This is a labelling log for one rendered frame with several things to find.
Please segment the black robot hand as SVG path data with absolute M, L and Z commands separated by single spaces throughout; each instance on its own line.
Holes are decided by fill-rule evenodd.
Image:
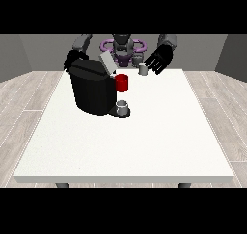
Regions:
M 161 44 L 146 60 L 145 66 L 159 75 L 172 61 L 173 49 L 170 45 Z
M 83 51 L 77 51 L 77 50 L 70 50 L 67 53 L 67 57 L 64 61 L 64 69 L 68 70 L 71 67 L 71 64 L 78 59 L 82 59 L 82 60 L 88 60 L 89 56 L 84 53 Z

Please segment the small grey cup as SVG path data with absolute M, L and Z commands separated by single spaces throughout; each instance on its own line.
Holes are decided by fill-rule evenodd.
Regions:
M 128 112 L 128 104 L 125 100 L 119 100 L 116 103 L 117 106 L 117 114 L 120 116 L 124 116 Z

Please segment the red pod holder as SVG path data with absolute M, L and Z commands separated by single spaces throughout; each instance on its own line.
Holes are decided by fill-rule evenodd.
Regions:
M 118 92 L 125 92 L 128 90 L 128 76 L 125 74 L 118 74 L 115 77 L 116 90 Z

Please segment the black coffee machine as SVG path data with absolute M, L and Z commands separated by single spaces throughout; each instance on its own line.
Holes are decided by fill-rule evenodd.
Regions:
M 112 115 L 118 118 L 130 116 L 130 109 L 124 116 L 117 114 L 116 76 L 110 76 L 101 61 L 75 60 L 68 70 L 76 105 L 91 115 Z

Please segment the pale grey machine lid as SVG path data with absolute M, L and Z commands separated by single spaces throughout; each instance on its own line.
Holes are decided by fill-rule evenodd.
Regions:
M 109 75 L 112 75 L 117 70 L 118 67 L 109 51 L 101 53 L 98 57 Z

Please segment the small grey coffee pod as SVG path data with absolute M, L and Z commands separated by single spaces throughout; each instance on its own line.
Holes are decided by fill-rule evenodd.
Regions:
M 139 74 L 142 76 L 147 76 L 148 75 L 148 68 L 145 66 L 144 63 L 139 64 Z

